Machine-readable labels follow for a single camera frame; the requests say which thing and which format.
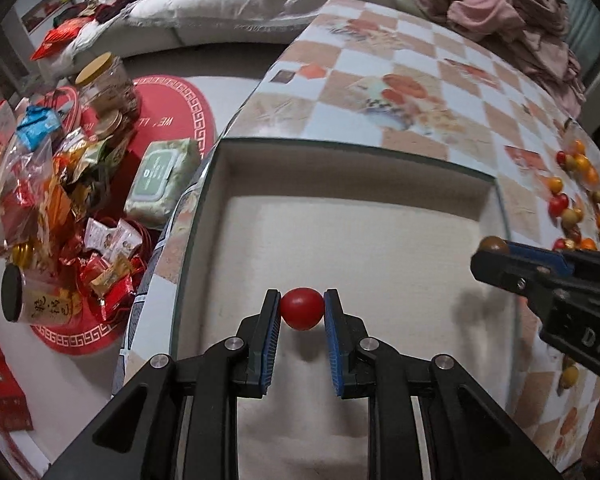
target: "blue gripper pad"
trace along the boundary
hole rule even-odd
[[[573,265],[568,264],[560,253],[509,241],[507,241],[507,245],[511,256],[524,258],[539,266],[549,267],[558,276],[573,276]]]
[[[329,364],[331,365],[331,380],[336,390],[336,395],[341,397],[344,393],[344,378],[342,376],[342,359],[338,334],[333,319],[333,306],[328,292],[324,293],[324,327],[327,332],[327,345],[329,348]]]
[[[260,390],[263,395],[271,384],[273,365],[276,360],[276,349],[278,348],[278,336],[280,335],[280,293],[277,294],[273,311],[269,317],[269,327],[262,348],[262,373],[260,375]]]

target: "tile pattern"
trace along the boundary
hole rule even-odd
[[[561,176],[569,196],[582,195],[555,164],[555,151],[576,136],[600,161],[577,124],[565,133],[565,120],[541,88],[467,38],[393,9],[332,0],[269,69],[227,135],[340,140],[464,164],[497,177],[515,241],[550,247],[562,234],[546,213],[545,180]],[[175,298],[203,179],[204,171],[160,242],[142,316],[128,334],[127,379],[168,348],[169,341],[150,340],[147,327],[156,313],[173,310],[164,297]],[[594,232],[583,222],[583,236]],[[524,304],[520,319],[509,413],[564,469],[580,455],[600,380],[580,369],[578,383],[558,396],[562,355],[540,340]]]

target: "yellow jar lid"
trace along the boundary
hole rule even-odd
[[[113,64],[113,54],[105,52],[101,56],[91,61],[75,78],[77,87],[88,85],[93,82],[98,76],[102,75],[107,68]]]

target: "pink blanket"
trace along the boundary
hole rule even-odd
[[[568,114],[584,101],[580,65],[560,38],[569,28],[563,0],[415,0],[446,25],[503,57],[543,87]]]

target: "blue wrapper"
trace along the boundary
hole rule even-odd
[[[18,140],[30,151],[35,152],[40,142],[62,128],[55,110],[43,106],[27,106],[25,116],[16,128]]]

